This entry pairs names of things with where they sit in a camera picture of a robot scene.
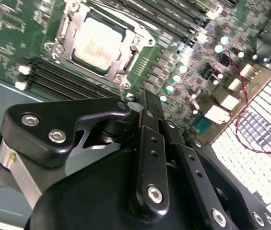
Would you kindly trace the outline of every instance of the red wire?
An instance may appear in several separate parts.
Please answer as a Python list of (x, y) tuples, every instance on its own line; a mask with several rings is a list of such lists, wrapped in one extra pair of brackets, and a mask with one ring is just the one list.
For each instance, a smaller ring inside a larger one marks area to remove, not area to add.
[[(240, 73), (239, 71), (239, 68), (237, 66), (236, 63), (232, 63), (232, 66), (235, 68), (235, 70)], [(256, 153), (265, 153), (265, 154), (271, 154), (271, 151), (270, 152), (266, 152), (266, 151), (261, 151), (261, 150), (256, 150), (256, 149), (251, 149), (250, 147), (248, 147), (246, 144), (244, 144), (240, 137), (238, 136), (237, 132), (239, 131), (239, 128), (240, 128), (240, 120), (244, 117), (244, 115), (247, 113), (247, 108), (249, 107), (249, 99), (248, 99), (248, 94), (247, 94), (247, 88), (246, 88), (246, 85), (245, 85), (245, 82), (244, 82), (244, 77), (240, 74), (240, 79), (241, 79), (241, 82), (242, 82), (242, 86), (243, 86), (243, 93), (245, 95), (245, 99), (246, 99), (246, 105), (244, 107), (244, 109), (238, 114), (237, 116), (237, 119), (236, 119), (236, 133), (235, 133), (235, 136), (236, 136), (236, 139), (238, 140), (238, 142), (246, 149), (252, 151), (252, 152), (256, 152)]]

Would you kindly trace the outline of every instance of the motherboard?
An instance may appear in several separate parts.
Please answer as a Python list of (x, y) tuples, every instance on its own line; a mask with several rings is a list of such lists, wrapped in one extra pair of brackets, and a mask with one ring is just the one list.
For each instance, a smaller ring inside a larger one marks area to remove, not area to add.
[(0, 0), (0, 79), (51, 101), (146, 89), (200, 133), (240, 101), (230, 64), (255, 77), (270, 16), (271, 0)]

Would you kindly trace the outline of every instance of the silver metal bar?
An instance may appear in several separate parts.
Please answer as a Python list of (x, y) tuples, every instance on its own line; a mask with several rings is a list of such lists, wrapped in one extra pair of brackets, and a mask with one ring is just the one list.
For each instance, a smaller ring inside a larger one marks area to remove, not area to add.
[(11, 149), (4, 140), (0, 145), (0, 163), (11, 171), (32, 209), (46, 189), (66, 177), (65, 165), (55, 169), (43, 168)]

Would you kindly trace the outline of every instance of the green circuit board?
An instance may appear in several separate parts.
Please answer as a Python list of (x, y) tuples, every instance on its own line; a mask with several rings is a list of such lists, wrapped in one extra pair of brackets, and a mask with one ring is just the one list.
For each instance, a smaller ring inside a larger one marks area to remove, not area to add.
[[(174, 0), (181, 4), (187, 0)], [(121, 9), (117, 1), (106, 0), (105, 3), (114, 8)], [(154, 7), (163, 7), (153, 0), (149, 4)], [(196, 120), (197, 129), (204, 128), (209, 122), (198, 120), (193, 115), (189, 104), (188, 90), (198, 92), (197, 101), (207, 94), (213, 95), (215, 86), (210, 81), (202, 78), (200, 71), (209, 63), (217, 67), (225, 74), (232, 71), (219, 63), (218, 55), (214, 47), (219, 44), (222, 36), (228, 36), (230, 43), (224, 48), (236, 47), (245, 52), (253, 51), (256, 45), (256, 34), (263, 28), (269, 16), (271, 16), (271, 0), (240, 0), (235, 7), (230, 7), (223, 2), (206, 0), (207, 5), (217, 5), (223, 8), (205, 28), (195, 26), (196, 32), (205, 33), (207, 40), (202, 44), (196, 44), (192, 48), (186, 45), (180, 38), (169, 36), (162, 29), (154, 30), (147, 27), (147, 31), (154, 37), (154, 47), (144, 47), (139, 53), (128, 80), (131, 87), (127, 90), (120, 89), (105, 83), (103, 79), (92, 78), (83, 74), (78, 69), (58, 64), (52, 56), (44, 49), (46, 42), (53, 42), (56, 38), (66, 1), (64, 0), (0, 0), (0, 79), (15, 83), (18, 67), (24, 57), (41, 57), (52, 65), (58, 66), (85, 78), (90, 82), (100, 85), (103, 88), (121, 95), (125, 100), (131, 99), (128, 95), (137, 96), (142, 89), (148, 89), (158, 95), (166, 95), (167, 101), (163, 103), (165, 116), (178, 124), (181, 128), (189, 127)], [(190, 14), (202, 20), (207, 17), (193, 8), (188, 9)], [(184, 33), (180, 24), (177, 24), (175, 31)], [(166, 66), (158, 64), (160, 59), (166, 60)], [(177, 64), (184, 63), (188, 71), (181, 74), (181, 81), (174, 83), (172, 76), (178, 73)], [(171, 93), (166, 91), (169, 84), (174, 86)], [(50, 93), (42, 92), (34, 87), (28, 89), (49, 100), (57, 99)]]

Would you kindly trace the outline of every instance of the small black chip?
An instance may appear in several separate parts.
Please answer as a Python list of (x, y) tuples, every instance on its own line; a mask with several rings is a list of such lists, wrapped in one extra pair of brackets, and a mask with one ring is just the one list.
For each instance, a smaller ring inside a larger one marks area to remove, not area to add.
[(196, 61), (200, 61), (202, 59), (202, 56), (200, 54), (195, 54), (193, 56), (193, 59), (196, 60)]
[(177, 109), (176, 114), (180, 115), (183, 114), (184, 110), (183, 109)]
[(223, 11), (223, 12), (221, 13), (221, 15), (222, 15), (223, 17), (227, 17), (228, 13), (227, 13), (226, 11)]
[(202, 80), (201, 80), (200, 78), (198, 78), (198, 79), (196, 80), (196, 84), (200, 85), (201, 83), (202, 83)]
[(159, 76), (163, 71), (159, 67), (154, 67), (153, 73)]
[(163, 53), (162, 53), (162, 56), (165, 57), (165, 58), (171, 58), (172, 55), (173, 55), (173, 53), (168, 51), (168, 50), (164, 50)]
[(220, 33), (223, 30), (223, 28), (220, 25), (217, 25), (214, 29), (215, 32)]
[(166, 66), (168, 65), (168, 62), (165, 61), (164, 59), (160, 58), (160, 59), (158, 60), (158, 65), (159, 65), (159, 66), (162, 66), (162, 67), (166, 67)]
[(181, 91), (180, 91), (180, 90), (175, 90), (175, 91), (174, 91), (174, 95), (175, 95), (175, 96), (180, 96), (180, 94), (181, 94)]

